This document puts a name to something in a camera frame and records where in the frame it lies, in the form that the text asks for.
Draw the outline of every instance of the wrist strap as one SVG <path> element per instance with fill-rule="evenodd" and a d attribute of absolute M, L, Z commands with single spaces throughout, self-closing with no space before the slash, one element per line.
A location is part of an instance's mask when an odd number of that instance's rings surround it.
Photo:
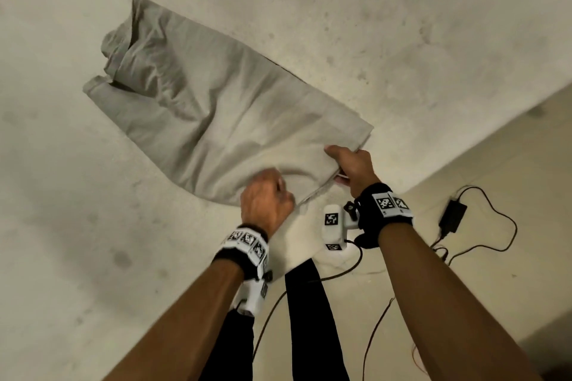
<path fill-rule="evenodd" d="M 265 236 L 265 232 L 257 232 L 251 226 L 242 224 L 225 238 L 213 261 L 229 259 L 244 271 L 244 280 L 260 280 L 268 269 Z"/>
<path fill-rule="evenodd" d="M 359 212 L 357 225 L 365 232 L 355 242 L 363 248 L 378 247 L 379 233 L 390 223 L 413 224 L 413 213 L 407 204 L 382 182 L 363 190 L 355 204 Z"/>

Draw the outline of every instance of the gray fabric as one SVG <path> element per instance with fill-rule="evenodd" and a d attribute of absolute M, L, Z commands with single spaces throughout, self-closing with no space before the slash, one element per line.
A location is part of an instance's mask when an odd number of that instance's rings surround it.
<path fill-rule="evenodd" d="M 372 127 L 250 47 L 149 0 L 104 38 L 105 72 L 83 88 L 168 176 L 239 204 L 276 167 L 300 203 L 336 172 L 325 144 L 357 149 Z"/>

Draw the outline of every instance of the person's leg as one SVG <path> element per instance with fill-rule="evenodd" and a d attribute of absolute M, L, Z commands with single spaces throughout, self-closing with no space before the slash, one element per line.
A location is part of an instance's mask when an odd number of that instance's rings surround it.
<path fill-rule="evenodd" d="M 310 259 L 286 274 L 294 381 L 349 381 L 340 340 L 320 275 Z"/>
<path fill-rule="evenodd" d="M 253 325 L 253 317 L 236 310 L 226 315 L 199 381 L 252 381 Z"/>

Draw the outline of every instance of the white table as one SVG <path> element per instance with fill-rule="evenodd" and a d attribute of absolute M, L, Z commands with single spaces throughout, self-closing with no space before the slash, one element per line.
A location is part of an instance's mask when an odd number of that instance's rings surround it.
<path fill-rule="evenodd" d="M 572 77 L 572 0 L 154 0 L 357 110 L 396 191 Z M 96 380 L 240 219 L 175 187 L 81 92 L 129 0 L 0 0 L 0 378 Z M 315 254 L 332 188 L 275 238 Z"/>

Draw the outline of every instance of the beige floor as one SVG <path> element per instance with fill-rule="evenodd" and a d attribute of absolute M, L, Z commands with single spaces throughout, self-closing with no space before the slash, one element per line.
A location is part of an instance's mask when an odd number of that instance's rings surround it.
<path fill-rule="evenodd" d="M 485 249 L 455 260 L 453 269 L 519 341 L 540 370 L 572 360 L 572 87 L 518 117 L 404 196 L 416 213 L 416 228 L 434 240 L 446 202 L 465 184 L 481 186 L 519 233 L 506 253 Z M 383 169 L 377 169 L 383 176 Z M 479 243 L 503 247 L 511 223 L 492 212 L 476 190 L 468 211 L 445 246 L 452 253 Z M 318 265 L 322 276 L 338 269 Z M 352 380 L 376 320 L 393 295 L 379 251 L 367 252 L 351 275 L 325 284 Z M 256 321 L 255 338 L 284 280 L 274 284 Z M 275 312 L 254 364 L 255 380 L 291 379 L 287 302 Z M 393 305 L 369 352 L 366 380 L 422 380 L 411 359 L 411 337 Z"/>

